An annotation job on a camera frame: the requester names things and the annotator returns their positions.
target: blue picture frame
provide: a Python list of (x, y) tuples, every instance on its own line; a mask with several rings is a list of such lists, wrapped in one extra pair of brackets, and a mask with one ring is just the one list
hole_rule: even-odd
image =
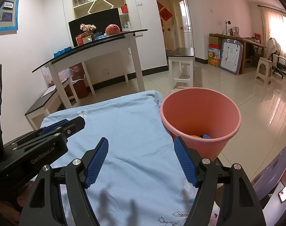
[(5, 27), (0, 27), (0, 32), (4, 32), (4, 31), (17, 31), (18, 30), (18, 21), (17, 21), (17, 17), (18, 17), (18, 0), (15, 0), (15, 11), (14, 11), (14, 25), (15, 26), (5, 26)]

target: bucket rim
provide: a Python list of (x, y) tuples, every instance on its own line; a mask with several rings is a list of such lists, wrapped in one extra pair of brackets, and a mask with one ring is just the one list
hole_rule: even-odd
[[(186, 91), (188, 89), (203, 89), (203, 90), (207, 90), (207, 91), (212, 91), (212, 92), (215, 92), (215, 93), (218, 93), (220, 95), (223, 95), (224, 97), (226, 97), (227, 99), (229, 99), (233, 104), (234, 106), (237, 108), (237, 111), (238, 111), (238, 114), (239, 114), (239, 121), (238, 121), (238, 124), (236, 126), (236, 128), (231, 132), (229, 133), (228, 135), (226, 136), (223, 136), (223, 137), (219, 137), (219, 138), (214, 138), (214, 139), (200, 139), (200, 138), (196, 138), (196, 137), (192, 137), (186, 133), (183, 133), (179, 130), (177, 130), (175, 127), (173, 127), (165, 118), (164, 116), (164, 113), (163, 113), (163, 105), (165, 103), (165, 101), (168, 99), (168, 97), (170, 97), (171, 95), (175, 94), (176, 92), (179, 92), (179, 91)], [(221, 92), (218, 92), (218, 91), (215, 91), (215, 90), (212, 90), (212, 89), (209, 89), (209, 88), (202, 88), (202, 87), (193, 87), (193, 88), (184, 88), (184, 89), (180, 89), (180, 90), (177, 90), (171, 94), (169, 94), (167, 97), (164, 98), (162, 104), (161, 104), (161, 107), (160, 107), (160, 115), (161, 115), (161, 119), (162, 119), (162, 122), (163, 124), (165, 125), (165, 127), (171, 131), (174, 135), (176, 135), (175, 133), (177, 133), (176, 136), (181, 136), (182, 138), (186, 139), (186, 140), (196, 140), (196, 141), (199, 141), (201, 143), (207, 143), (207, 144), (214, 144), (214, 143), (221, 143), (221, 142), (225, 142), (225, 141), (228, 141), (230, 140), (232, 137), (235, 136), (235, 134), (238, 132), (239, 128), (240, 128), (240, 125), (241, 125), (241, 112), (238, 108), (238, 106), (235, 104), (235, 102), (233, 100), (231, 100), (228, 96), (222, 94)]]

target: electrical outlet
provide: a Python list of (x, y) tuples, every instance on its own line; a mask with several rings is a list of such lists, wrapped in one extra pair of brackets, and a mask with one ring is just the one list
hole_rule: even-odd
[(109, 69), (108, 68), (103, 69), (103, 74), (104, 75), (109, 75)]

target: silver screw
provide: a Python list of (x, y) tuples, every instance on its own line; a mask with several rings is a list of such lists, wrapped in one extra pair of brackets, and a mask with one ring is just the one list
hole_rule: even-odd
[(73, 165), (79, 165), (81, 163), (81, 160), (80, 159), (75, 159), (73, 161)]
[(240, 170), (240, 169), (241, 169), (241, 166), (236, 163), (236, 164), (234, 164), (234, 168), (235, 168), (236, 170)]
[(204, 158), (201, 160), (201, 162), (205, 165), (208, 165), (208, 164), (210, 164), (211, 161), (208, 158)]
[(43, 171), (46, 172), (46, 171), (48, 171), (49, 169), (50, 169), (50, 166), (49, 166), (49, 165), (44, 165), (44, 166), (43, 166)]

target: bed sheet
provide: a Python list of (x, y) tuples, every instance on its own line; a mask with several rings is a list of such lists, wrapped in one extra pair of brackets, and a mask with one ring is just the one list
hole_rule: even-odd
[[(186, 181), (161, 122), (161, 102), (161, 93), (146, 91), (59, 111), (42, 123), (77, 116), (86, 123), (52, 167), (65, 166), (95, 148), (102, 137), (108, 139), (97, 181), (86, 190), (101, 226), (181, 226), (187, 218), (196, 189)], [(75, 225), (64, 186), (62, 198), (68, 225)]]

